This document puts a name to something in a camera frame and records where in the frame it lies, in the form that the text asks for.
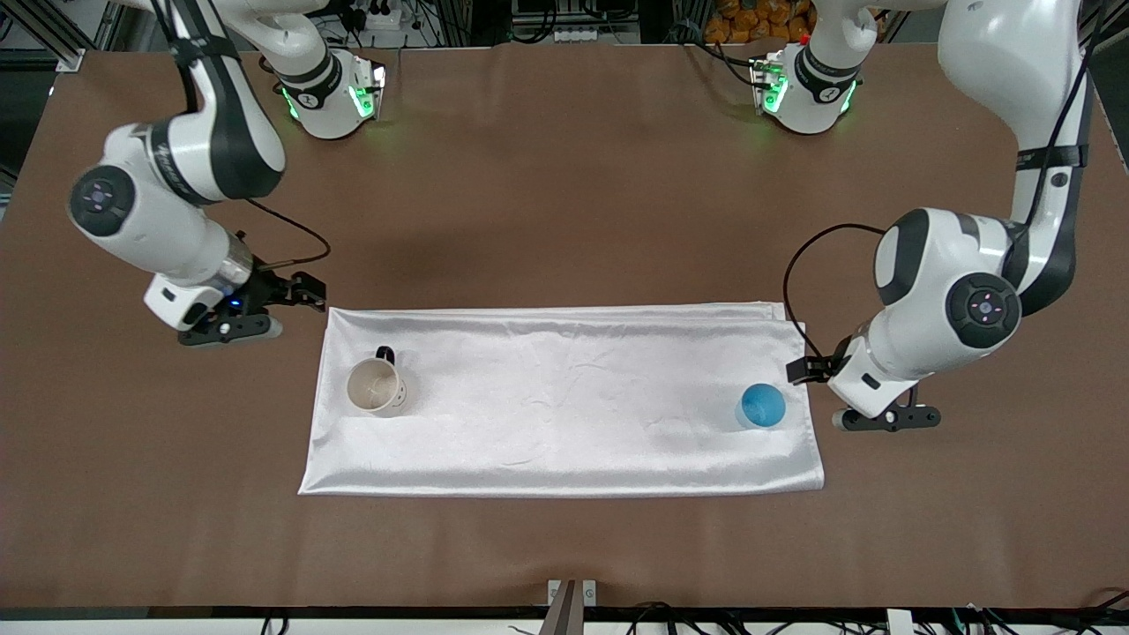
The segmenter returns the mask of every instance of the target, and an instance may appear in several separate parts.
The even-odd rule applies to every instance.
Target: brown table surface
[[[779,301],[831,224],[1010,205],[1014,140],[933,46],[877,46],[819,137],[674,46],[406,52],[383,121],[339,141],[246,66],[287,148],[269,202],[333,243],[308,269],[341,307]],[[0,606],[508,606],[575,576],[612,606],[1069,607],[1127,582],[1129,179],[1101,118],[1074,288],[924,382],[940,427],[841,433],[816,386],[822,492],[478,501],[296,496],[324,315],[184,349],[141,303],[149,275],[71,226],[106,133],[182,107],[167,55],[90,54],[56,81],[0,228]],[[317,249],[246,203],[209,214],[268,260]],[[874,245],[829,237],[797,268],[828,348],[879,307]]]

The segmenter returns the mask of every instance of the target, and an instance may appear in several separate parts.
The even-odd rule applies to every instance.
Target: mug
[[[408,400],[408,388],[396,369],[396,354],[391,347],[376,349],[376,356],[349,371],[345,385],[353,406],[379,417],[395,417]]]

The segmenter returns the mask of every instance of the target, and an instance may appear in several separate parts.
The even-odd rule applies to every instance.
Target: white satin fabric
[[[395,350],[403,415],[345,395],[349,369]],[[299,494],[655,497],[823,487],[804,354],[774,303],[583,308],[331,308]],[[787,402],[742,428],[750,384]]]

